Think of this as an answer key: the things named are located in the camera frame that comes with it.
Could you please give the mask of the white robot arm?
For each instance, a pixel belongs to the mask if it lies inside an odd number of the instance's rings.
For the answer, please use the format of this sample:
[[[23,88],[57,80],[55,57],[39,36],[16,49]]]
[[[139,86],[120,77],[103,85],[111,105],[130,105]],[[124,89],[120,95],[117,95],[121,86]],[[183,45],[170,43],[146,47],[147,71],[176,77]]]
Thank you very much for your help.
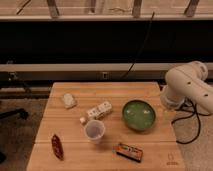
[[[160,100],[168,109],[178,109],[186,98],[213,114],[213,87],[205,83],[207,66],[200,61],[174,67],[165,74]]]

